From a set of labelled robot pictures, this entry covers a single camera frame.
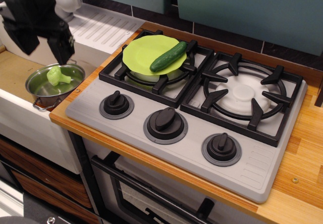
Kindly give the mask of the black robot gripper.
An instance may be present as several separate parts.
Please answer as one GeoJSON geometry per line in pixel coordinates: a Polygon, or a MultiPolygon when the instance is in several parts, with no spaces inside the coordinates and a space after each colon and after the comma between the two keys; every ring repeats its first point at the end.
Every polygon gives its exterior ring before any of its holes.
{"type": "Polygon", "coordinates": [[[55,0],[2,0],[4,29],[25,54],[39,46],[38,37],[47,43],[59,65],[66,65],[75,53],[74,37],[68,25],[55,13],[55,0]]]}

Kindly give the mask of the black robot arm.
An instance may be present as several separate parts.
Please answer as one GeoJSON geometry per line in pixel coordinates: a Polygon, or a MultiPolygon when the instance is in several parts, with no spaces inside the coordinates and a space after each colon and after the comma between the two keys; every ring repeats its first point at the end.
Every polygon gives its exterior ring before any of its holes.
{"type": "Polygon", "coordinates": [[[1,0],[4,29],[25,54],[46,38],[50,50],[60,65],[66,65],[74,54],[74,38],[68,23],[55,12],[56,0],[1,0]]]}

